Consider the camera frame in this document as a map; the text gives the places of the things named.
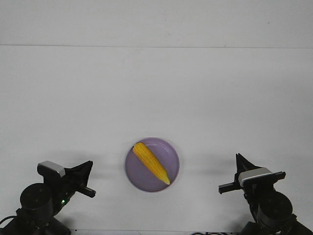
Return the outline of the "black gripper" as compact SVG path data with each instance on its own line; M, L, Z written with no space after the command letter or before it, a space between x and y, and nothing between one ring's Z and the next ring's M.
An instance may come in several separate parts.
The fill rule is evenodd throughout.
M72 168L65 168L66 175L64 177L54 177L50 179L44 177L44 184L46 184L52 192L54 211L61 211L76 192L90 198L96 196L96 191L88 187L92 166L93 161L87 161Z
M237 172L234 175L234 181L231 183L218 186L219 194L226 192L240 190L244 191L248 197L252 197L253 194L262 194L263 191L275 191L274 184L278 181L285 179L286 173L284 171L273 172L272 175L263 176L256 179L247 180L244 186L241 187L238 181L238 176L241 172L261 168L248 161L242 154L236 154L236 168Z

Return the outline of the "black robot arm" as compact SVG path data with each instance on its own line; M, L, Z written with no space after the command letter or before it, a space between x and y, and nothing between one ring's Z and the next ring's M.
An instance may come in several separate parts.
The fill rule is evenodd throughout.
M65 168L51 161L38 163L37 172L43 182L26 187L20 195L21 207L11 221L1 228L2 235L69 235L71 230L56 219L56 215L79 192L90 198L96 195L88 187L93 166L87 161Z
M253 222L249 221L239 232L241 235L311 235L313 232L297 221L292 203L287 196L276 191L274 184L286 173L271 172L236 154L237 172L232 183L220 185L219 193L243 190Z

